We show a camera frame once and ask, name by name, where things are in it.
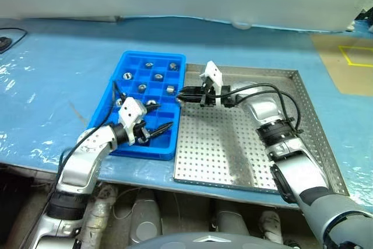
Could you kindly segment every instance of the blue plastic tray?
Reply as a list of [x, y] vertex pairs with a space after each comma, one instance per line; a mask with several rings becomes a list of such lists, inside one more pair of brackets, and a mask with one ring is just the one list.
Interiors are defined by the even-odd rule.
[[[145, 64], [153, 63], [152, 68], [146, 68]], [[178, 69], [171, 70], [171, 63], [177, 64]], [[123, 79], [123, 74], [130, 72], [133, 75], [132, 80]], [[155, 74], [162, 74], [163, 81], [156, 81]], [[116, 81], [119, 90], [127, 96], [146, 103], [148, 100], [155, 100], [161, 104], [161, 107], [145, 116], [146, 128], [156, 129], [161, 124], [173, 121], [173, 126], [164, 134], [151, 139], [146, 144], [135, 143], [129, 146], [122, 144], [111, 155], [143, 157], [147, 159], [170, 160], [175, 155], [177, 132], [180, 120], [180, 106], [175, 96], [179, 89], [183, 87], [185, 75], [185, 56], [179, 54], [162, 54], [156, 52], [136, 52], [127, 51], [123, 54], [117, 65], [109, 84], [101, 98], [98, 108], [94, 112], [88, 125], [89, 128], [97, 126], [110, 109], [112, 102], [112, 81]], [[146, 84], [146, 90], [140, 94], [138, 86]], [[174, 94], [166, 92], [168, 85], [175, 87]], [[115, 106], [109, 116], [108, 122], [118, 123], [118, 111], [120, 107]]]

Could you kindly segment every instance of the blue table surface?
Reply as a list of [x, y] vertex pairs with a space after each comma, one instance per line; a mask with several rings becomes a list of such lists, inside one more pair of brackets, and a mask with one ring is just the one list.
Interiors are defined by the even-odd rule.
[[[174, 52], [187, 63], [297, 69], [324, 128], [351, 197], [373, 206], [373, 98], [341, 94], [309, 33], [237, 30], [187, 18], [130, 19], [121, 23], [75, 20], [0, 20], [29, 35], [0, 55], [0, 162], [56, 171], [61, 151], [86, 128], [110, 75], [126, 50]], [[18, 31], [0, 30], [18, 37]], [[347, 36], [373, 38], [358, 22]], [[289, 206], [277, 194], [177, 183], [174, 162], [109, 156], [100, 179], [192, 192], [241, 202]]]

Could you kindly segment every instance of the metal tray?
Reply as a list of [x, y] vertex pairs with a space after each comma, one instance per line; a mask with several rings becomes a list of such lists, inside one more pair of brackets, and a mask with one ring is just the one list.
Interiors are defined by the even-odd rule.
[[[185, 86], [201, 84], [203, 65], [188, 64]], [[295, 70], [223, 66], [224, 84], [239, 81], [273, 83], [297, 101], [305, 144], [326, 173], [336, 193], [348, 195], [333, 152], [316, 116], [314, 107]], [[296, 118], [295, 107], [284, 98], [289, 116]], [[175, 157], [174, 180], [261, 192], [277, 192], [269, 167], [271, 162], [250, 118], [239, 108], [201, 108], [185, 104], [181, 109]]]

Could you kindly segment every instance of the cardboard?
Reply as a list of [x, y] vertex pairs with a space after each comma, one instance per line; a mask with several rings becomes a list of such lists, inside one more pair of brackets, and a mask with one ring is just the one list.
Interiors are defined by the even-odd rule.
[[341, 93], [373, 96], [373, 40], [323, 34], [311, 39]]

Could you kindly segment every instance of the yellow tape marking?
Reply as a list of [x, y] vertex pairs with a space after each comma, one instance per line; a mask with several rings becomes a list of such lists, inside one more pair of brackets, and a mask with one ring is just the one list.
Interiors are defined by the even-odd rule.
[[344, 56], [344, 58], [346, 59], [348, 65], [351, 65], [351, 66], [361, 66], [361, 67], [373, 67], [373, 64], [355, 64], [355, 63], [353, 63], [350, 60], [349, 56], [346, 54], [345, 50], [344, 50], [344, 49], [358, 49], [358, 50], [370, 50], [370, 51], [373, 52], [373, 48], [369, 48], [369, 47], [355, 47], [355, 46], [342, 46], [342, 45], [339, 45], [338, 48], [341, 51], [341, 53]]

